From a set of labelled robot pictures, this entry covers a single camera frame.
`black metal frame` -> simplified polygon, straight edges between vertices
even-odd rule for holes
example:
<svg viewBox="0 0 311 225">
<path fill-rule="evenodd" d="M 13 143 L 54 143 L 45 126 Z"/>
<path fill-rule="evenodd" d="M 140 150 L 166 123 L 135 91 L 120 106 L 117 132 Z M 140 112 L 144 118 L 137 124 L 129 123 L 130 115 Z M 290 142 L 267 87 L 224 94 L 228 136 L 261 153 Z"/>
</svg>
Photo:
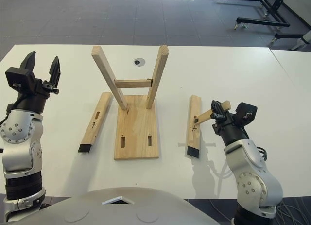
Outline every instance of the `black metal frame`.
<svg viewBox="0 0 311 225">
<path fill-rule="evenodd" d="M 274 38 L 276 40 L 283 39 L 283 38 L 284 39 L 299 39 L 301 37 L 303 37 L 303 34 L 280 34 L 280 33 L 276 33 L 274 35 Z"/>
<path fill-rule="evenodd" d="M 235 29 L 237 26 L 244 22 L 244 23 L 253 23 L 253 24 L 259 24 L 259 25 L 268 25 L 268 26 L 277 26 L 277 27 L 289 27 L 290 24 L 281 16 L 281 14 L 278 13 L 278 9 L 283 3 L 283 0 L 276 0 L 273 5 L 267 0 L 246 0 L 246 1 L 259 1 L 261 2 L 261 5 L 267 9 L 267 14 L 265 16 L 267 17 L 269 14 L 275 19 L 275 21 L 268 21 L 268 20 L 260 20 L 260 19 L 251 19 L 251 18 L 244 18 L 244 17 L 238 17 L 236 22 Z"/>
</svg>

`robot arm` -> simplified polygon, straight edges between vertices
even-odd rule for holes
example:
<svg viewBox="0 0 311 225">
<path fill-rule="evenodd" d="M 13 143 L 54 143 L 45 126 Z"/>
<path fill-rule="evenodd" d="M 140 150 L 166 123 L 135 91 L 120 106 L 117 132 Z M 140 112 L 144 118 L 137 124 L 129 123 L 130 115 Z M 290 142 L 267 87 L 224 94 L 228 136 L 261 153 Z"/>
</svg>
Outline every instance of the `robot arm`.
<svg viewBox="0 0 311 225">
<path fill-rule="evenodd" d="M 10 87 L 19 92 L 17 101 L 8 105 L 7 116 L 0 123 L 4 142 L 5 222 L 20 219 L 17 212 L 24 209 L 38 210 L 45 197 L 40 144 L 43 117 L 40 114 L 50 93 L 58 94 L 60 68 L 56 57 L 51 65 L 50 81 L 42 82 L 32 73 L 34 65 L 35 52 L 32 52 L 20 68 L 10 67 L 5 73 Z"/>
<path fill-rule="evenodd" d="M 255 106 L 240 103 L 236 114 L 224 111 L 221 103 L 212 102 L 213 129 L 226 145 L 225 154 L 238 188 L 235 225 L 270 225 L 276 205 L 282 200 L 282 187 L 268 171 L 257 146 L 249 139 L 244 126 L 255 118 Z"/>
</svg>

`black rubber foot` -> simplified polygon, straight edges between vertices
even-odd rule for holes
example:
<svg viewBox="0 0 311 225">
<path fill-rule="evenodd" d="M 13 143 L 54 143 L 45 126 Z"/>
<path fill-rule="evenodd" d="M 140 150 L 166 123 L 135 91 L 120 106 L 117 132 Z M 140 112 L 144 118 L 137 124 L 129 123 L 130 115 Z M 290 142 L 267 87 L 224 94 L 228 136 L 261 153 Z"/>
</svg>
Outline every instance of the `black rubber foot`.
<svg viewBox="0 0 311 225">
<path fill-rule="evenodd" d="M 187 147 L 187 154 L 192 156 L 192 157 L 199 158 L 199 152 L 200 152 L 199 149 L 195 149 L 191 146 Z"/>
<path fill-rule="evenodd" d="M 89 150 L 91 149 L 91 144 L 81 144 L 78 152 L 79 153 L 89 153 Z"/>
</svg>

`white table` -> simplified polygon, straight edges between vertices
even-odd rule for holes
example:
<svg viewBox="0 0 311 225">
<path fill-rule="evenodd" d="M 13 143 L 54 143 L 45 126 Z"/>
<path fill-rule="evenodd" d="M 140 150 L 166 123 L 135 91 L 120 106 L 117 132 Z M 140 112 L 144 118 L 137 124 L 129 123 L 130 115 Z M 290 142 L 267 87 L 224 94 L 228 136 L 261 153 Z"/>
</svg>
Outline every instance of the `white table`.
<svg viewBox="0 0 311 225">
<path fill-rule="evenodd" d="M 292 83 L 305 98 L 311 95 L 311 53 L 271 50 Z"/>
<path fill-rule="evenodd" d="M 10 66 L 18 67 L 35 50 L 35 76 L 48 79 L 50 64 L 59 56 L 60 93 L 50 96 L 43 113 L 42 174 L 48 196 L 133 186 L 165 190 L 181 198 L 236 198 L 235 179 L 228 174 L 224 144 L 214 134 L 212 121 L 201 125 L 200 159 L 185 157 L 191 94 L 202 97 L 202 112 L 210 109 L 213 99 L 230 100 L 232 111 L 239 102 L 258 106 L 257 117 L 246 130 L 268 151 L 268 168 L 281 182 L 284 196 L 311 195 L 310 104 L 268 48 L 169 47 L 156 95 L 160 158 L 125 161 L 113 159 L 116 100 L 91 152 L 77 153 L 100 94 L 109 91 L 91 49 L 91 45 L 15 45 L 0 63 L 0 111 L 4 116 L 7 104 L 17 97 L 4 72 Z M 117 79 L 143 79 L 153 71 L 158 47 L 103 46 L 103 50 Z M 145 66 L 134 66 L 138 57 L 146 60 Z M 123 91 L 145 94 L 148 89 Z M 5 193 L 2 174 L 0 182 L 0 193 Z"/>
</svg>

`wooden plank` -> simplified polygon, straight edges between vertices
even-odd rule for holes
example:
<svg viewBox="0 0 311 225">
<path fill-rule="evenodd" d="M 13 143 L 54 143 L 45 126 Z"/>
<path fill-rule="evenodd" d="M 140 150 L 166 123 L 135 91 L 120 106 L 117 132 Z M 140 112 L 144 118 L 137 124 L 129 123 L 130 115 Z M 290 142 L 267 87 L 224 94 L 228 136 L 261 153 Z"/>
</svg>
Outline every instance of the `wooden plank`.
<svg viewBox="0 0 311 225">
<path fill-rule="evenodd" d="M 228 111 L 231 109 L 231 104 L 230 101 L 226 100 L 223 103 L 221 103 L 221 107 L 223 108 L 224 111 Z M 196 119 L 198 120 L 197 124 L 201 124 L 203 122 L 206 122 L 210 119 L 210 116 L 212 115 L 212 110 L 209 110 L 200 116 L 198 116 Z"/>
<path fill-rule="evenodd" d="M 155 106 L 147 95 L 125 96 L 127 110 L 118 109 L 114 159 L 159 158 Z"/>
<path fill-rule="evenodd" d="M 89 153 L 90 148 L 94 144 L 98 132 L 102 126 L 111 98 L 112 94 L 110 92 L 102 93 L 94 110 L 93 116 L 88 124 L 86 132 L 83 136 L 78 152 Z"/>
<path fill-rule="evenodd" d="M 159 87 L 160 80 L 162 77 L 162 73 L 164 71 L 164 67 L 166 64 L 166 60 L 169 56 L 169 49 L 167 45 L 161 45 L 159 51 L 157 53 L 157 58 L 155 62 L 155 69 L 152 75 L 152 86 L 149 89 L 148 97 L 147 97 L 147 109 L 152 108 L 152 104 L 154 103 L 156 97 L 156 91 Z"/>
<path fill-rule="evenodd" d="M 198 158 L 200 152 L 200 124 L 194 123 L 194 119 L 201 113 L 201 97 L 191 95 L 189 101 L 188 126 L 186 147 L 187 154 Z"/>
<path fill-rule="evenodd" d="M 106 80 L 112 94 L 116 98 L 118 104 L 122 110 L 126 110 L 127 103 L 124 95 L 120 89 L 117 88 L 115 84 L 116 77 L 110 67 L 110 64 L 101 48 L 101 46 L 94 46 L 92 50 L 92 57 L 97 64 L 99 70 L 101 71 L 104 79 Z"/>
<path fill-rule="evenodd" d="M 139 79 L 139 80 L 116 80 L 117 88 L 142 88 L 151 87 L 152 79 Z"/>
</svg>

